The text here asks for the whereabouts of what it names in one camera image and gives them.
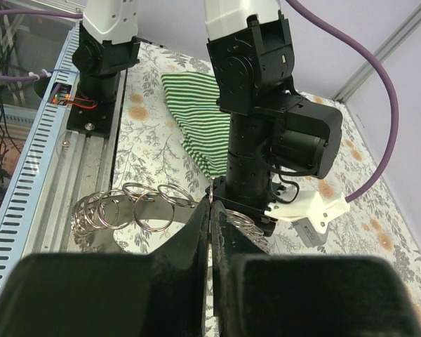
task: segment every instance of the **black cable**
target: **black cable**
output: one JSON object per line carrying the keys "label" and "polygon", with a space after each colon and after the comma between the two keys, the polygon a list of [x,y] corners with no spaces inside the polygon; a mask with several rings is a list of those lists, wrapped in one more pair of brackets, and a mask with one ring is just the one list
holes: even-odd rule
{"label": "black cable", "polygon": [[17,147],[17,145],[14,143],[14,139],[11,137],[9,130],[8,130],[8,124],[6,123],[6,114],[5,114],[5,107],[3,105],[3,101],[0,103],[0,109],[1,109],[1,113],[4,116],[4,123],[5,123],[5,130],[6,130],[6,134],[8,135],[9,140],[11,141],[11,143],[14,145],[15,149],[22,154],[22,151]]}
{"label": "black cable", "polygon": [[276,168],[276,167],[268,164],[268,162],[264,158],[264,155],[262,154],[262,151],[267,146],[268,141],[269,140],[266,139],[266,141],[264,141],[262,144],[260,144],[260,146],[258,147],[258,149],[256,151],[256,157],[257,157],[257,159],[259,159],[259,161],[262,163],[263,166],[265,166],[266,168],[269,169],[269,171],[271,171],[273,173],[276,173],[276,174],[279,174],[280,176],[285,176],[285,177],[307,177],[307,176],[314,175],[318,171],[317,165],[314,165],[311,169],[309,169],[307,171],[290,172],[290,171],[282,171],[281,169]]}
{"label": "black cable", "polygon": [[280,204],[291,204],[293,203],[296,198],[298,198],[298,195],[300,193],[300,184],[298,184],[295,181],[291,181],[291,180],[286,180],[283,176],[279,175],[279,179],[281,179],[281,182],[285,185],[292,185],[296,187],[296,194],[295,196],[291,199],[291,200],[284,200],[282,198],[279,197],[279,195],[277,193],[275,193],[275,191],[273,191],[273,180],[270,180],[270,184],[269,184],[269,193],[272,196],[272,198],[274,200],[276,200],[278,203]]}

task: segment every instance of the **green striped cloth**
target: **green striped cloth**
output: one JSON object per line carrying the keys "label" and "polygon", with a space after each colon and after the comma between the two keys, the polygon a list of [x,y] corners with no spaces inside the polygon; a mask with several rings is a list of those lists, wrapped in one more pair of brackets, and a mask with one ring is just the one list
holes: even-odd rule
{"label": "green striped cloth", "polygon": [[162,84],[184,135],[182,146],[206,177],[225,175],[230,118],[217,106],[215,78],[197,72],[165,74]]}

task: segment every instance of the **metal frame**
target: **metal frame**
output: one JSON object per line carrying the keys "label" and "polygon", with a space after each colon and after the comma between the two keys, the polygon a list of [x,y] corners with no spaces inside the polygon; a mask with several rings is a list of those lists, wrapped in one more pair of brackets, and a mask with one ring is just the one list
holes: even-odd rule
{"label": "metal frame", "polygon": [[[78,48],[79,26],[67,36],[49,88],[56,83],[76,91],[77,69],[72,55]],[[122,72],[109,139],[67,131],[69,107],[48,104],[48,90],[0,209],[0,292],[14,266],[31,253],[76,251],[69,215],[72,206],[111,184],[126,72]],[[22,118],[10,108],[10,119]],[[23,121],[30,122],[30,116]]]}
{"label": "metal frame", "polygon": [[81,13],[84,11],[84,6],[68,0],[6,0],[6,3],[32,9],[58,9],[70,13]]}
{"label": "metal frame", "polygon": [[[399,28],[374,53],[383,63],[421,25],[421,4],[399,26]],[[374,73],[370,63],[364,63],[348,82],[335,94],[334,100],[345,103]]]}
{"label": "metal frame", "polygon": [[[78,46],[77,27],[66,39],[57,68],[63,66],[67,54],[75,49],[75,45]],[[69,70],[75,69],[70,63]],[[55,82],[73,84],[75,77],[75,74],[58,73],[51,79],[50,85]],[[0,208],[0,291],[22,256],[66,112],[67,108],[63,106],[41,104]]]}

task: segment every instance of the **flower pattern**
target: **flower pattern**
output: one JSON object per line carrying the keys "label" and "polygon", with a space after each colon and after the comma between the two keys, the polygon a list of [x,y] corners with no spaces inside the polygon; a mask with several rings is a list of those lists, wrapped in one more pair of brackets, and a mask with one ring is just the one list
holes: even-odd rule
{"label": "flower pattern", "polygon": [[[140,64],[128,71],[127,93],[114,169],[113,186],[128,181],[148,185],[177,183],[195,200],[204,196],[208,180],[181,146],[182,133],[165,104],[161,75],[166,72],[198,71],[212,74],[209,62],[142,44]],[[338,108],[344,115],[343,141],[330,174],[325,180],[297,179],[303,190],[318,190],[323,198],[352,193],[374,172],[375,163],[364,145],[346,107],[340,103],[304,94],[316,103]],[[116,241],[133,253],[149,253],[172,237],[182,224],[168,231],[148,233],[130,226],[117,231]],[[348,214],[330,224],[324,246],[306,248],[289,224],[278,224],[269,239],[274,254],[374,255],[388,260],[408,289],[421,323],[421,253],[383,180],[352,204]],[[213,317],[212,282],[206,304],[206,335],[217,336]]]}

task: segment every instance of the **purple cable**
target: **purple cable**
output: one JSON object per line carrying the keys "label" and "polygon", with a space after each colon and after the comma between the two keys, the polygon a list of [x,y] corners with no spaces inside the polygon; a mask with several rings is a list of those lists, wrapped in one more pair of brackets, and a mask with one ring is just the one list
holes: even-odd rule
{"label": "purple cable", "polygon": [[348,46],[352,47],[357,53],[362,55],[375,69],[379,77],[381,78],[382,82],[384,82],[385,89],[387,89],[388,97],[390,99],[390,106],[392,109],[392,122],[390,126],[390,134],[388,138],[387,147],[385,148],[384,157],[380,161],[379,165],[377,166],[376,171],[371,176],[371,178],[357,191],[353,194],[346,197],[347,202],[354,201],[355,199],[359,198],[363,195],[366,191],[368,191],[372,186],[379,180],[381,175],[384,173],[390,159],[392,158],[392,154],[394,151],[394,146],[396,144],[396,139],[398,137],[398,130],[399,130],[399,104],[398,104],[398,96],[396,94],[396,90],[394,89],[394,85],[390,77],[388,76],[387,71],[385,68],[380,64],[380,61],[372,54],[368,49],[363,47],[359,42],[354,40],[353,38],[347,36],[344,32],[341,32],[337,28],[332,25],[329,25],[327,22],[324,22],[322,19],[314,15],[310,12],[307,8],[305,8],[302,4],[300,4],[297,0],[286,0],[287,3],[297,11],[302,17],[316,25],[317,27],[321,28],[325,32],[329,33],[333,37],[336,37],[341,42],[345,42]]}
{"label": "purple cable", "polygon": [[[43,15],[43,16],[58,16],[60,18],[69,19],[81,19],[83,14],[71,14],[61,11],[36,11],[32,9],[4,9],[0,11],[0,15]],[[38,74],[37,76],[23,76],[23,77],[11,77],[0,75],[0,81],[14,81],[14,82],[28,82],[35,81],[37,79],[43,79],[47,77],[47,74]]]}
{"label": "purple cable", "polygon": [[50,98],[48,99],[49,104],[53,104],[53,100],[55,99],[56,94],[59,93],[59,90],[61,90],[61,86],[61,83],[56,84],[55,88],[51,92]]}

